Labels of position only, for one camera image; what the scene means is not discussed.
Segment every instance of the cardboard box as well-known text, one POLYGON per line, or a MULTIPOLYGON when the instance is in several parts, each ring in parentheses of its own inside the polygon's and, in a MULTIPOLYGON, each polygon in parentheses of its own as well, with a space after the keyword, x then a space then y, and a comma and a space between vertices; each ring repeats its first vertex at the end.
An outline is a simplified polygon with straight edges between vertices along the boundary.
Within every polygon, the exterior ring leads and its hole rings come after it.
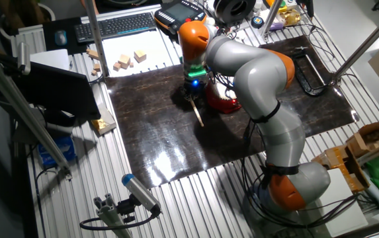
POLYGON ((326 149, 312 161, 323 165, 327 170, 339 168, 353 192, 363 191, 370 186, 360 165, 346 145, 326 149))
POLYGON ((347 140, 347 146, 355 158, 379 148, 379 122, 360 128, 347 140))

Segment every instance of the wooden piece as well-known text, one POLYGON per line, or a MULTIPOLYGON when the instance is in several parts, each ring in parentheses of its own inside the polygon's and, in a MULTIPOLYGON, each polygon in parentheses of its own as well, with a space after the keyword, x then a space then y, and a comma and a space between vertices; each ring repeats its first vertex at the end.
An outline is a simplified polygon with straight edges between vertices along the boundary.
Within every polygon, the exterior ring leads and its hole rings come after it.
POLYGON ((201 127, 204 127, 204 123, 202 123, 202 119, 201 119, 200 113, 199 113, 198 109, 196 109, 194 101, 192 99, 190 99, 189 102, 192 105, 192 108, 194 109, 195 115, 198 118, 198 121, 200 122, 201 127))
POLYGON ((99 60, 98 52, 90 49, 86 50, 86 52, 88 53, 90 58, 93 58, 94 60, 99 60))
POLYGON ((123 69, 127 69, 130 64, 130 57, 127 55, 121 55, 120 59, 118 59, 118 62, 120 63, 123 69))
POLYGON ((121 65, 119 63, 114 63, 114 65, 112 66, 113 70, 115 71, 118 71, 120 68, 121 68, 121 65))
POLYGON ((147 59, 147 54, 143 50, 136 50, 135 51, 135 60, 138 63, 141 63, 142 61, 147 59))
POLYGON ((101 65, 99 65, 99 63, 96 63, 96 64, 94 65, 94 70, 95 70, 96 72, 101 72, 101 65))

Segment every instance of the keyboard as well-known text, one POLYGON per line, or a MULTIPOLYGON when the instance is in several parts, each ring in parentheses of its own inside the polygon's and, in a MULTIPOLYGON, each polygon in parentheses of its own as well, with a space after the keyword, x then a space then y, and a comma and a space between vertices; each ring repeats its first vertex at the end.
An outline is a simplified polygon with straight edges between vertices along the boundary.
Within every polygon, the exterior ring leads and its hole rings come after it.
MULTIPOLYGON (((127 36, 130 34, 155 30, 156 28, 151 13, 140 13, 125 17, 100 20, 98 21, 98 25, 102 39, 127 36)), ((89 23, 76 25, 75 33, 78 43, 94 41, 89 23)))

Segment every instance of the wooden stick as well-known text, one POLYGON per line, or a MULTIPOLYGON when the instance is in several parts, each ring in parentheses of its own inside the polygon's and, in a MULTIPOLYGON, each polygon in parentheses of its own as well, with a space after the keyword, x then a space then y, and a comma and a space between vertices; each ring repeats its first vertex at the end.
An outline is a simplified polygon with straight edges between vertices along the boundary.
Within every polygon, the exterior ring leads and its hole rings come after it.
POLYGON ((198 112, 198 109, 196 109, 194 101, 192 99, 189 99, 189 102, 192 105, 192 108, 194 109, 194 112, 196 114, 196 117, 198 118, 198 121, 201 124, 201 127, 204 127, 204 123, 202 123, 202 119, 201 119, 200 113, 198 112))

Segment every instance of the mouse pad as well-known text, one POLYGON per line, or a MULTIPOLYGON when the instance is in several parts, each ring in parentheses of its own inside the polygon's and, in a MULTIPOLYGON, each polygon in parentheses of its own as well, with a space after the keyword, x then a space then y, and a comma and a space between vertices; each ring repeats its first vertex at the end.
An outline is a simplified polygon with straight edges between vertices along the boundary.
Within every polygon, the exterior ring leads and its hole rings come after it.
MULTIPOLYGON (((322 75, 329 75, 305 37, 284 40, 265 48, 308 47, 308 54, 322 75)), ((196 105, 205 126, 192 106, 177 91, 183 84, 181 65, 106 80, 132 173, 148 188, 223 165, 246 154, 243 132, 249 117, 244 109, 222 114, 203 97, 196 105)), ((297 80, 278 95, 282 106, 301 118, 307 136, 326 132, 356 120, 338 87, 311 97, 297 80)), ((263 150, 253 134, 248 155, 263 150)))
POLYGON ((86 52, 87 45, 85 43, 77 43, 75 29, 73 28, 77 24, 81 24, 80 17, 44 23, 42 26, 44 29, 46 51, 66 49, 69 55, 86 52), (54 34, 58 30, 65 31, 67 37, 67 44, 65 46, 56 45, 54 34))

